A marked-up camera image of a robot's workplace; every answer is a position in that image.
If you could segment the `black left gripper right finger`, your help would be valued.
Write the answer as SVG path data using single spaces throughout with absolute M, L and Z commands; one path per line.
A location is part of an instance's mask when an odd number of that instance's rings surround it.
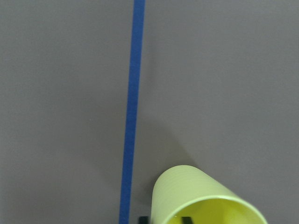
M 181 217 L 182 224 L 193 224 L 193 220 L 191 217 Z

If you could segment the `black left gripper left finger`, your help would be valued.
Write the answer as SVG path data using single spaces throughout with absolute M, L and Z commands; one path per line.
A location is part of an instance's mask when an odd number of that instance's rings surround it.
M 150 224 L 150 217 L 149 216 L 140 216 L 138 218 L 138 224 Z

